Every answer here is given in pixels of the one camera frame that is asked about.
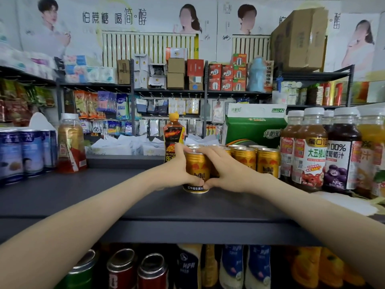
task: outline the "brown juice bottle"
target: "brown juice bottle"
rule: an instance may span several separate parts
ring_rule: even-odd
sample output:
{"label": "brown juice bottle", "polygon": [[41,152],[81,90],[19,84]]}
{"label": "brown juice bottle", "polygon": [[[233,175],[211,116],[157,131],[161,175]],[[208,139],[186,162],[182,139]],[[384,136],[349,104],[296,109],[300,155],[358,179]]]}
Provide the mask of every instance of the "brown juice bottle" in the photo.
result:
{"label": "brown juice bottle", "polygon": [[164,145],[166,147],[166,155],[164,162],[170,161],[175,157],[175,143],[184,142],[184,126],[179,123],[179,114],[169,114],[170,122],[168,122],[164,128]]}
{"label": "brown juice bottle", "polygon": [[303,111],[289,111],[288,125],[281,131],[281,175],[287,183],[292,183],[295,139],[301,129]]}
{"label": "brown juice bottle", "polygon": [[334,111],[325,111],[322,118],[322,125],[326,132],[329,133],[331,126],[333,125]]}
{"label": "brown juice bottle", "polygon": [[319,191],[323,184],[328,135],[322,126],[322,107],[304,110],[303,122],[296,135],[292,180],[307,192]]}
{"label": "brown juice bottle", "polygon": [[344,193],[356,188],[362,145],[362,136],[356,126],[357,115],[357,110],[352,107],[342,107],[334,112],[326,151],[325,191]]}

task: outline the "grape juice bottle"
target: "grape juice bottle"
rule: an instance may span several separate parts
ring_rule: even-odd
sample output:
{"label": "grape juice bottle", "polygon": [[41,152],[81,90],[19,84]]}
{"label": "grape juice bottle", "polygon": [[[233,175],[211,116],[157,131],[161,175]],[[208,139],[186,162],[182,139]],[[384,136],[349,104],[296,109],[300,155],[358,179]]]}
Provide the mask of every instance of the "grape juice bottle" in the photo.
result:
{"label": "grape juice bottle", "polygon": [[326,132],[329,133],[331,126],[333,125],[334,111],[325,111],[322,118],[322,125]]}
{"label": "grape juice bottle", "polygon": [[385,142],[385,110],[368,108],[360,111],[361,118],[357,126],[362,134],[361,161],[357,174],[356,192],[370,198],[374,177],[374,145]]}
{"label": "grape juice bottle", "polygon": [[289,111],[288,125],[281,131],[281,175],[287,183],[292,183],[295,139],[301,129],[303,111]]}
{"label": "grape juice bottle", "polygon": [[355,189],[361,158],[362,136],[357,129],[357,110],[342,107],[334,111],[334,123],[328,134],[323,189],[345,192]]}
{"label": "grape juice bottle", "polygon": [[324,109],[306,108],[295,139],[291,179],[295,187],[307,192],[319,191],[323,184],[328,134],[322,126]]}

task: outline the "person's right hand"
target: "person's right hand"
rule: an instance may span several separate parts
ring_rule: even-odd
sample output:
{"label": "person's right hand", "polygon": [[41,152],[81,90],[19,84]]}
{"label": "person's right hand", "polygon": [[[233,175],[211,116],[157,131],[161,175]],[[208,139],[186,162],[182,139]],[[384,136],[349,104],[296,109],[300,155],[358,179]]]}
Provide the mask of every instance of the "person's right hand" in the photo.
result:
{"label": "person's right hand", "polygon": [[272,175],[256,172],[238,162],[218,146],[202,147],[198,151],[211,160],[219,173],[219,178],[210,178],[205,182],[205,189],[217,186],[229,191],[259,193],[258,183],[275,179]]}

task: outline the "blue can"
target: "blue can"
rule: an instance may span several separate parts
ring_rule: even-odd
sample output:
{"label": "blue can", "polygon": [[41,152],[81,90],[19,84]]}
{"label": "blue can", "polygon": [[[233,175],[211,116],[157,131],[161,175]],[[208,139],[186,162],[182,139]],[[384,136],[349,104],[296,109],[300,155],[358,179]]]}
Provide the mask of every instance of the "blue can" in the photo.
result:
{"label": "blue can", "polygon": [[22,130],[20,132],[24,174],[26,177],[41,175],[44,172],[43,140],[41,131]]}
{"label": "blue can", "polygon": [[56,143],[56,132],[51,130],[43,130],[42,141],[43,141],[43,159],[44,159],[44,170],[54,170],[57,163],[57,143]]}
{"label": "blue can", "polygon": [[24,175],[20,133],[0,130],[1,180],[4,184],[21,181]]}

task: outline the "orange juice bottle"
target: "orange juice bottle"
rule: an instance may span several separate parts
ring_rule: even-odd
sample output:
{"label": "orange juice bottle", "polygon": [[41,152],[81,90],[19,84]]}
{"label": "orange juice bottle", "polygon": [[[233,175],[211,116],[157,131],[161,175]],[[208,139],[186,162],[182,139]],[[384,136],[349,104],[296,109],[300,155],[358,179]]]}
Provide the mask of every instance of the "orange juice bottle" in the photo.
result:
{"label": "orange juice bottle", "polygon": [[175,143],[184,142],[184,126],[179,123],[179,114],[169,114],[170,121],[164,126],[164,145],[166,146],[166,156],[164,162],[170,161],[175,157]]}
{"label": "orange juice bottle", "polygon": [[360,114],[361,118],[357,129],[362,134],[362,148],[356,191],[358,194],[370,198],[373,177],[381,170],[385,170],[385,127],[383,124],[385,110],[367,108],[360,110]]}

